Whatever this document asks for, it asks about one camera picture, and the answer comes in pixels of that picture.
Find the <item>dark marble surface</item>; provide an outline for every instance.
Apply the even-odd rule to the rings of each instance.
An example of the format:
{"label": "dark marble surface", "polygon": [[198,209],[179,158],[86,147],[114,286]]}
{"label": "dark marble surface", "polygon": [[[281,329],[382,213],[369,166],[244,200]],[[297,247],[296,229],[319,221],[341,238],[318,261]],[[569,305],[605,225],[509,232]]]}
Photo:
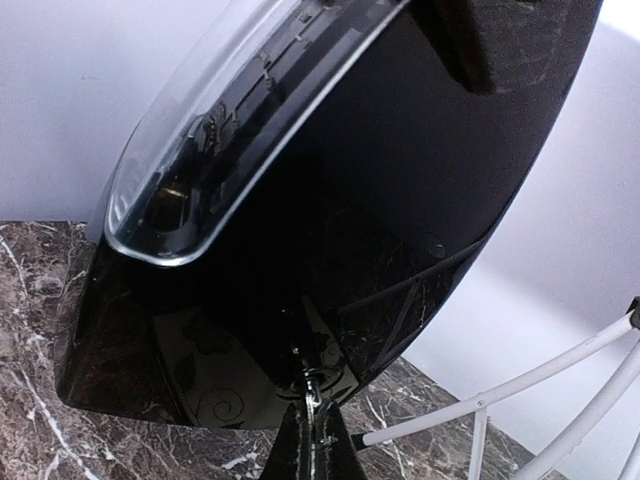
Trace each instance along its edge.
{"label": "dark marble surface", "polygon": [[[74,410],[57,398],[54,338],[65,333],[59,319],[77,301],[91,254],[82,231],[0,224],[0,479],[258,478],[275,432],[152,424]],[[454,401],[399,360],[343,412],[360,432]],[[472,430],[465,418],[359,455],[372,480],[464,479]],[[530,457],[489,426],[483,478],[508,479]]]}

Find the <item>transparent plastic trim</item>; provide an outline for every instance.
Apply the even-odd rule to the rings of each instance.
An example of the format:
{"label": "transparent plastic trim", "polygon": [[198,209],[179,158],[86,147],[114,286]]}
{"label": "transparent plastic trim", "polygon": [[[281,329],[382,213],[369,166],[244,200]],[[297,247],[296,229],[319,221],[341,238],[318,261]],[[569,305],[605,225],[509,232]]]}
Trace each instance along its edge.
{"label": "transparent plastic trim", "polygon": [[[222,48],[215,45],[218,53],[211,57],[219,26],[229,30],[234,18],[238,23],[228,7],[125,147],[105,219],[112,248],[163,267],[200,257],[306,119],[408,3],[265,0]],[[265,106],[269,102],[276,106]]]}

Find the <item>white wall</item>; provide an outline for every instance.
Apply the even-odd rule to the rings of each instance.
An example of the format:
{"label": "white wall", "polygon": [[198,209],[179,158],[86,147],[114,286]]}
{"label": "white wall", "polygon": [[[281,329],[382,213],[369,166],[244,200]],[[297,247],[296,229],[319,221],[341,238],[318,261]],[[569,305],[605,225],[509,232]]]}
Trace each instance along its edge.
{"label": "white wall", "polygon": [[0,219],[88,219],[136,123],[229,2],[0,2]]}
{"label": "white wall", "polygon": [[[522,191],[459,289],[405,357],[454,395],[486,390],[621,317],[640,295],[640,4],[609,0]],[[541,450],[604,384],[629,338],[491,410]],[[640,385],[560,465],[617,478],[640,432]]]}

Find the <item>white metal rod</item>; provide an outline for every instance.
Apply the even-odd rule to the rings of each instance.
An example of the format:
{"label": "white metal rod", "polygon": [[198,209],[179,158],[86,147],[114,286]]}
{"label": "white metal rod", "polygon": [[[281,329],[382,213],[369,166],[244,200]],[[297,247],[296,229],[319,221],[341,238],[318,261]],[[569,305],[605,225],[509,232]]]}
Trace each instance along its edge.
{"label": "white metal rod", "polygon": [[469,479],[480,480],[482,458],[484,456],[484,440],[487,435],[487,409],[476,412],[473,422],[473,443],[471,444],[471,462],[469,462]]}
{"label": "white metal rod", "polygon": [[640,434],[631,449],[618,480],[640,480]]}
{"label": "white metal rod", "polygon": [[539,480],[580,444],[640,375],[640,341],[589,404],[539,455],[512,480]]}
{"label": "white metal rod", "polygon": [[629,321],[631,313],[632,312],[629,312],[617,322],[605,328],[597,335],[573,347],[571,350],[527,373],[523,373],[522,375],[503,383],[502,385],[492,388],[487,392],[479,393],[467,400],[454,403],[453,405],[436,410],[435,412],[414,418],[413,420],[408,420],[398,425],[394,425],[393,427],[378,430],[376,432],[367,433],[363,435],[362,441],[365,445],[371,446],[377,443],[393,440],[394,438],[404,437],[405,435],[420,432],[427,428],[440,425],[441,423],[463,417],[469,413],[488,407],[489,405],[526,390],[529,387],[537,385],[547,378],[552,377],[572,365],[575,365],[581,360],[593,355],[607,345],[615,342],[626,333],[630,332],[633,329],[631,322]]}

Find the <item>white wire rack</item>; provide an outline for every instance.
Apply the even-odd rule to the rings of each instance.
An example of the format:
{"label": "white wire rack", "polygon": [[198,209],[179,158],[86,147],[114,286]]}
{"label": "white wire rack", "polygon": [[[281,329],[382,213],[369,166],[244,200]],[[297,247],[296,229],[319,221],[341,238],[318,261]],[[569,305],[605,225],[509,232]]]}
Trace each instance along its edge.
{"label": "white wire rack", "polygon": [[[491,390],[393,427],[367,433],[362,436],[362,442],[365,446],[376,445],[475,412],[469,480],[479,480],[487,431],[487,409],[501,400],[557,375],[625,336],[634,329],[633,323],[637,324],[634,315],[636,315],[635,310],[567,352]],[[640,340],[589,404],[539,455],[520,469],[512,480],[544,478],[611,410],[639,375]],[[640,435],[618,480],[640,480]]]}

